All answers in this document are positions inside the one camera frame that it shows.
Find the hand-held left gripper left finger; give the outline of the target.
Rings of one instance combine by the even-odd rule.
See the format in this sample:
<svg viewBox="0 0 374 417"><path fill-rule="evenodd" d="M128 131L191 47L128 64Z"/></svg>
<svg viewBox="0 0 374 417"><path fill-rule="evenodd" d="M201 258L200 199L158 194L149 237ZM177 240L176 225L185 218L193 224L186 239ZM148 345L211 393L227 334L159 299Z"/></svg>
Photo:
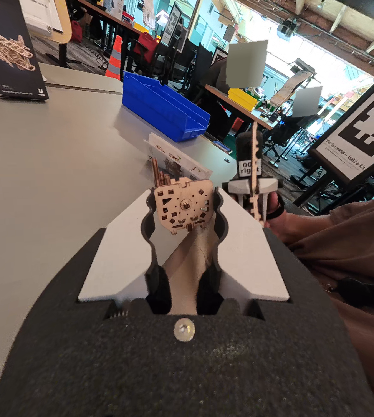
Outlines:
<svg viewBox="0 0 374 417"><path fill-rule="evenodd" d="M150 241L155 211L153 189L148 189L108 224L78 301L113 300L121 307L157 292L159 265Z"/></svg>

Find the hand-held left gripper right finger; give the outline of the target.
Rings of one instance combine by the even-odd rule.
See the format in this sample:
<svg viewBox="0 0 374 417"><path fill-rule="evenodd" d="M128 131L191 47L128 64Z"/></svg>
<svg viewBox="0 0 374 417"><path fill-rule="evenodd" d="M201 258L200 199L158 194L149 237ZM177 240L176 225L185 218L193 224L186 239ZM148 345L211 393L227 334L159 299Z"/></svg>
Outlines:
<svg viewBox="0 0 374 417"><path fill-rule="evenodd" d="M254 300L289 302L290 295L263 227L221 187L213 197L216 291L247 315Z"/></svg>

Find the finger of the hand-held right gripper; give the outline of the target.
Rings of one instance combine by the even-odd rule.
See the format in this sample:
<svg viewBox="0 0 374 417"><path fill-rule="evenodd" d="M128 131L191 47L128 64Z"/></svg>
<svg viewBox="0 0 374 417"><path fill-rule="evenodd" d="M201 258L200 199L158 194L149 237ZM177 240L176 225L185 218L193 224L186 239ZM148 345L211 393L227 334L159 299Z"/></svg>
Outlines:
<svg viewBox="0 0 374 417"><path fill-rule="evenodd" d="M260 222L266 222L268 196L278 190L278 179L257 179Z"/></svg>
<svg viewBox="0 0 374 417"><path fill-rule="evenodd" d="M227 193L248 213L252 213L250 198L251 185L249 179L231 180L227 184Z"/></svg>

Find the long notched wooden model strip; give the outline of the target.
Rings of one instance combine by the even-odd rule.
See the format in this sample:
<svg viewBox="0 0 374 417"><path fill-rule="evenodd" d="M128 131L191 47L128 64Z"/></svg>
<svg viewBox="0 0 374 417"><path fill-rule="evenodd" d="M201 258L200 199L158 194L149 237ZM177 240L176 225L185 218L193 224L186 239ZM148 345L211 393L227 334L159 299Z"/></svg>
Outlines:
<svg viewBox="0 0 374 417"><path fill-rule="evenodd" d="M260 145L258 139L258 123L254 121L252 124L252 152L251 152L251 194L250 194L250 202L252 204L251 213L254 216L255 220L257 220L262 227L265 225L265 220L263 219L263 215L260 212L260 204L259 204L259 179L258 177L262 175L262 160L260 157Z"/></svg>

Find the wooden model assembly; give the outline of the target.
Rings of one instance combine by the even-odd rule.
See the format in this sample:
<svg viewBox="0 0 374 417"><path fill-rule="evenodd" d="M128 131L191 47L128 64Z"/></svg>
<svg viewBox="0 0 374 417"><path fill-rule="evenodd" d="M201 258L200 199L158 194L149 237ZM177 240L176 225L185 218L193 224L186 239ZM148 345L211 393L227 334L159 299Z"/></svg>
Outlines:
<svg viewBox="0 0 374 417"><path fill-rule="evenodd" d="M152 158L154 198L157 216L163 227L177 234L180 229L191 232L195 227L205 229L214 215L214 184L209 179L171 179L158 168Z"/></svg>

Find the person's right forearm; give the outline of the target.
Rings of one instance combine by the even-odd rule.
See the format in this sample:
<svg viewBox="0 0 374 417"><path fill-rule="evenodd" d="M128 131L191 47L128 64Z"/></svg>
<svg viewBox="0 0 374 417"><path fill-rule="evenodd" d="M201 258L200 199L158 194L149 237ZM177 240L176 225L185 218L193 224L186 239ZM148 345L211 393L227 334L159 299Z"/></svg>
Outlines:
<svg viewBox="0 0 374 417"><path fill-rule="evenodd" d="M289 248L314 274L374 280L374 199L297 220Z"/></svg>

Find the black model kit box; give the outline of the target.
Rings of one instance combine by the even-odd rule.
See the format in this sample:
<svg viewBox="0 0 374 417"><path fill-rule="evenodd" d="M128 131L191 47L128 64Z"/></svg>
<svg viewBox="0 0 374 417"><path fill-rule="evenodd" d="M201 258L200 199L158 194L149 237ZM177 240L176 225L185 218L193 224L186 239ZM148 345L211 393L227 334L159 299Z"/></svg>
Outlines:
<svg viewBox="0 0 374 417"><path fill-rule="evenodd" d="M0 97L49 99L17 0L0 0Z"/></svg>

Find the person's right hand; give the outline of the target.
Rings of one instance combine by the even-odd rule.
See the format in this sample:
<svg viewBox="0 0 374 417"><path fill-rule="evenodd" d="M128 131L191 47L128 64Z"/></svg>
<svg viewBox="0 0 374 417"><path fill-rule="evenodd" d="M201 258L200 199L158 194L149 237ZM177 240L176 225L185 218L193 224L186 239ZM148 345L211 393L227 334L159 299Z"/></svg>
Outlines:
<svg viewBox="0 0 374 417"><path fill-rule="evenodd" d="M277 192L269 193L265 227L270 228L284 244L290 245L300 238L301 216L287 212L283 202Z"/></svg>

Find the yellow storage bin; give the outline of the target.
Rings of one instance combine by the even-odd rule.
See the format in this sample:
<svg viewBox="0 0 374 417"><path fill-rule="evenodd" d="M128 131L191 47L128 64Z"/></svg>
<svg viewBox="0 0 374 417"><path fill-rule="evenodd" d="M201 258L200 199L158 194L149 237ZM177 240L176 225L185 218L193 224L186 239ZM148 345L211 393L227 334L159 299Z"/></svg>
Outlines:
<svg viewBox="0 0 374 417"><path fill-rule="evenodd" d="M257 98L249 95L240 88L231 88L227 96L230 100L249 112L252 112L261 105L261 102Z"/></svg>

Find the black easel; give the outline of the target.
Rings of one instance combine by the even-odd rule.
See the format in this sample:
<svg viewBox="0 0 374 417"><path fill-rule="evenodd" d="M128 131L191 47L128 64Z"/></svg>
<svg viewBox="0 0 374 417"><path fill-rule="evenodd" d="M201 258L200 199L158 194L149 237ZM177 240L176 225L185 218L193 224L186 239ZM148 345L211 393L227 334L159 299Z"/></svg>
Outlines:
<svg viewBox="0 0 374 417"><path fill-rule="evenodd" d="M374 173L356 185L344 185L332 173L328 173L313 157L311 165L300 177L291 175L289 181L298 187L301 195L293 204L306 209L310 214L324 215L331 210L353 202L367 202L374 199Z"/></svg>

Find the folded instruction leaflet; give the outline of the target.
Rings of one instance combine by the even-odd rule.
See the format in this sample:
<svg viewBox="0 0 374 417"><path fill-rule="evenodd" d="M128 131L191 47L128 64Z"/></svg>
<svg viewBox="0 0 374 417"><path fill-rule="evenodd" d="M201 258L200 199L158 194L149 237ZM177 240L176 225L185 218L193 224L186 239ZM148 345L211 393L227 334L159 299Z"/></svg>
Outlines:
<svg viewBox="0 0 374 417"><path fill-rule="evenodd" d="M144 143L149 160L156 159L158 168L174 178L210 179L212 170L205 168L157 134L150 133Z"/></svg>

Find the tan curved board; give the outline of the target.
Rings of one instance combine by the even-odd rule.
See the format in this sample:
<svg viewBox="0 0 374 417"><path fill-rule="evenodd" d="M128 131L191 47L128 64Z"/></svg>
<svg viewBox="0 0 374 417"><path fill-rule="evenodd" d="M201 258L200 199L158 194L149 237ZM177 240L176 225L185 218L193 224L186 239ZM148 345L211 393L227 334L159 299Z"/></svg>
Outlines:
<svg viewBox="0 0 374 417"><path fill-rule="evenodd" d="M270 98L269 103L274 107L281 106L284 102L290 99L295 90L314 73L310 71L300 70L294 76L289 78L275 95Z"/></svg>

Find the blue storage bin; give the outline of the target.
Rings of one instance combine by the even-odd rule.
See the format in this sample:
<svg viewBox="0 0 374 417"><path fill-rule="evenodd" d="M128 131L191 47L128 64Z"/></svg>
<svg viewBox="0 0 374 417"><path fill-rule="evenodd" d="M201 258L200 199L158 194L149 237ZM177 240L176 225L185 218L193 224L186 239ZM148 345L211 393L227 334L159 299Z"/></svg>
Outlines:
<svg viewBox="0 0 374 417"><path fill-rule="evenodd" d="M124 72L122 104L176 143L203 135L210 114L158 80Z"/></svg>

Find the orange traffic cone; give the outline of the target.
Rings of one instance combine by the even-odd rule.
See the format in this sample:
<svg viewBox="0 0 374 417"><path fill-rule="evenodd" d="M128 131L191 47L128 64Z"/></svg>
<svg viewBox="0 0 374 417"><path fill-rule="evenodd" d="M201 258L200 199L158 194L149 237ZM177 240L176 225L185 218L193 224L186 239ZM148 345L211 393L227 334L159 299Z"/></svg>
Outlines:
<svg viewBox="0 0 374 417"><path fill-rule="evenodd" d="M121 80L121 57L122 57L122 38L117 35L111 55L109 58L109 63L107 65L105 76Z"/></svg>

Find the white box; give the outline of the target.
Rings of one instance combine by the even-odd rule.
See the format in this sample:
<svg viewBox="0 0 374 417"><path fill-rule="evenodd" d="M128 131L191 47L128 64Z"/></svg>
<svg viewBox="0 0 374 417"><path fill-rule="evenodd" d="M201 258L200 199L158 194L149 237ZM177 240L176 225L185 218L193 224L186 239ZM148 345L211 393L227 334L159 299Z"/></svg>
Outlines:
<svg viewBox="0 0 374 417"><path fill-rule="evenodd" d="M54 0L20 0L25 23L29 30L52 37L53 33L63 33Z"/></svg>

